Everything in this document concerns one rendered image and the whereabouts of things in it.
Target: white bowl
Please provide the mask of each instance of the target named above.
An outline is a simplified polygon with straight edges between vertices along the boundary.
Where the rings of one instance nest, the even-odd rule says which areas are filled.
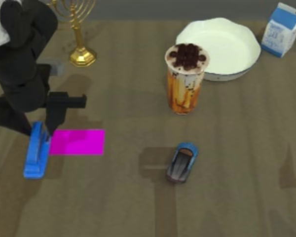
[[[257,62],[261,46],[252,31],[225,18],[194,21],[177,36],[176,44],[193,43],[204,48],[210,63],[204,79],[239,78]]]

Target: pink sticky note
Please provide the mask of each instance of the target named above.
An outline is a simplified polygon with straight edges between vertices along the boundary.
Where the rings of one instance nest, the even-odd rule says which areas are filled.
[[[50,155],[94,156],[104,154],[102,129],[56,130],[51,138]]]

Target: iced drink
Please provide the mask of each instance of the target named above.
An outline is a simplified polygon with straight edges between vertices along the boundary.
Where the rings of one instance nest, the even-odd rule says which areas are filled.
[[[194,44],[178,44],[165,55],[168,65],[168,103],[173,112],[184,115],[197,103],[208,53]]]

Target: gold menorah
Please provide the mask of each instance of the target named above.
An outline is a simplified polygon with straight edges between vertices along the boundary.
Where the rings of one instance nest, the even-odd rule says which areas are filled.
[[[81,23],[90,14],[96,0],[51,0],[47,5],[54,9],[60,18],[60,25],[70,25],[74,30],[75,49],[70,53],[69,60],[76,67],[87,67],[95,62],[96,53],[86,48],[81,33]]]

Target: brown table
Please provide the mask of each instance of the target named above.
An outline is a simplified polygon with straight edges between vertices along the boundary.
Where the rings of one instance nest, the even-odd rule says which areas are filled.
[[[296,43],[282,59],[264,52],[240,79],[205,81],[195,111],[177,116],[163,55],[186,24],[85,23],[98,52],[86,69],[67,62],[72,32],[54,36],[42,58],[66,71],[52,88],[88,95],[62,128],[105,129],[105,155],[50,157],[46,177],[28,181],[28,138],[0,128],[0,237],[296,237]],[[182,141],[200,156],[174,186],[164,168]]]

